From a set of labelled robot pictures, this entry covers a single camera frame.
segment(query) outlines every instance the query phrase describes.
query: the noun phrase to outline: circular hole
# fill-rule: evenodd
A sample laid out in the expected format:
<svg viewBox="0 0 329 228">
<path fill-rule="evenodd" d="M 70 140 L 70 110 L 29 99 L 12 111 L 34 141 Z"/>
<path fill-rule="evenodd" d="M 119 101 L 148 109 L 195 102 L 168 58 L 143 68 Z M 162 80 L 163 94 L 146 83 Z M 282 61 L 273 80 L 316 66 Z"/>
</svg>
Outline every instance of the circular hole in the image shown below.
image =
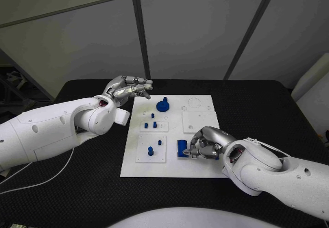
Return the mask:
<svg viewBox="0 0 329 228">
<path fill-rule="evenodd" d="M 305 174 L 306 174 L 306 176 L 311 176 L 311 171 L 309 171 L 309 169 L 308 168 L 305 168 Z"/>
</svg>

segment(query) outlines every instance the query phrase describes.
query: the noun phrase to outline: white curved object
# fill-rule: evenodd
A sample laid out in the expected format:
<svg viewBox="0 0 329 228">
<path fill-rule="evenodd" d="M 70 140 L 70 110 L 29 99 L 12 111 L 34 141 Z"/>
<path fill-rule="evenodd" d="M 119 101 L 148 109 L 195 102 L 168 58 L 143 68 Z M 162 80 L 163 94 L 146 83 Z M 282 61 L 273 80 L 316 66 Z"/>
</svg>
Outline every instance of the white curved object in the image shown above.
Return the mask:
<svg viewBox="0 0 329 228">
<path fill-rule="evenodd" d="M 256 218 L 205 208 L 163 208 L 137 214 L 110 228 L 279 228 Z"/>
</svg>

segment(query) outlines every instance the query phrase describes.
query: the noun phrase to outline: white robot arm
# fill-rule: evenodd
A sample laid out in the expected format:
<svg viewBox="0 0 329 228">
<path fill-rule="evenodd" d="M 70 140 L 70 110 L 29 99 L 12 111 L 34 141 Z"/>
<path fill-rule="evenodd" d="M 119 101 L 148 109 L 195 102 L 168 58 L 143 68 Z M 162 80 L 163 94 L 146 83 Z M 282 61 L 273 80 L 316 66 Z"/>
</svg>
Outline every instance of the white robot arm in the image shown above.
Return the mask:
<svg viewBox="0 0 329 228">
<path fill-rule="evenodd" d="M 153 82 L 119 76 L 93 98 L 64 102 L 22 113 L 0 125 L 0 171 L 55 157 L 106 134 L 113 123 L 126 125 L 130 113 L 119 107 L 129 97 L 145 96 Z M 75 127 L 85 132 L 75 132 Z"/>
<path fill-rule="evenodd" d="M 329 166 L 293 158 L 279 158 L 270 145 L 250 138 L 237 140 L 214 127 L 195 134 L 184 153 L 214 159 L 223 153 L 224 175 L 251 196 L 269 192 L 292 208 L 329 220 Z"/>
</svg>

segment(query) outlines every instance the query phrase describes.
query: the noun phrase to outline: black table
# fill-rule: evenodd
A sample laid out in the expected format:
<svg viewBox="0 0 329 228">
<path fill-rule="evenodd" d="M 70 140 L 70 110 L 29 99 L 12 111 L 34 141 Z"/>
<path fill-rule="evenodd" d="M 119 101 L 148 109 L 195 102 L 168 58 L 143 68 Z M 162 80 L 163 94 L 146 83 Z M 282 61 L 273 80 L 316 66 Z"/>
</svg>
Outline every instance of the black table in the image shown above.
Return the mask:
<svg viewBox="0 0 329 228">
<path fill-rule="evenodd" d="M 70 81 L 57 102 L 101 94 L 109 80 Z M 237 139 L 256 138 L 292 156 L 329 164 L 326 148 L 277 81 L 155 80 L 153 95 L 212 95 L 221 129 Z M 133 99 L 123 106 L 132 112 Z M 42 228 L 106 227 L 148 210 L 166 207 L 221 209 L 282 227 L 324 224 L 289 208 L 269 193 L 253 197 L 230 179 L 120 178 L 126 127 L 75 149 L 67 169 L 42 186 L 0 196 L 0 220 Z M 2 191 L 48 180 L 71 152 L 36 162 L 2 186 Z"/>
</svg>

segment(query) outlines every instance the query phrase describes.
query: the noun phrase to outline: white board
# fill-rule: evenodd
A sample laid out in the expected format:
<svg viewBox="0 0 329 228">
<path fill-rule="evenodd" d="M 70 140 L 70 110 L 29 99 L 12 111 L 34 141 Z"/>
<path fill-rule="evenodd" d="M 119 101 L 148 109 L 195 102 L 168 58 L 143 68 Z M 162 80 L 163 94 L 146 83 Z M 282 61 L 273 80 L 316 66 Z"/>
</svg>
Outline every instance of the white board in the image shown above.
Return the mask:
<svg viewBox="0 0 329 228">
<path fill-rule="evenodd" d="M 156 110 L 156 104 L 163 100 L 165 96 L 168 97 L 171 108 L 162 113 Z M 150 100 L 145 97 L 136 97 L 123 157 L 122 177 L 225 178 L 221 173 L 224 166 L 223 155 L 220 156 L 220 160 L 210 160 L 201 156 L 198 159 L 192 159 L 191 156 L 189 158 L 178 158 L 178 140 L 186 140 L 189 147 L 194 136 L 194 133 L 184 133 L 184 112 L 195 112 L 192 116 L 201 118 L 195 123 L 198 124 L 195 128 L 201 126 L 220 128 L 210 95 L 153 95 Z M 212 116 L 212 118 L 202 118 L 199 115 Z M 153 123 L 153 121 L 168 122 L 168 132 L 140 132 L 142 126 L 145 126 L 143 123 Z M 140 153 L 137 149 L 139 138 L 140 136 L 143 138 L 148 137 L 149 140 L 146 141 L 150 145 L 155 145 L 158 143 L 158 139 L 153 139 L 155 135 L 158 137 L 166 136 L 165 163 L 158 163 L 158 158 L 155 157 L 153 159 L 153 156 L 148 155 L 148 146 L 142 151 L 145 151 L 143 156 L 149 160 L 148 162 L 137 162 L 137 153 Z"/>
</svg>

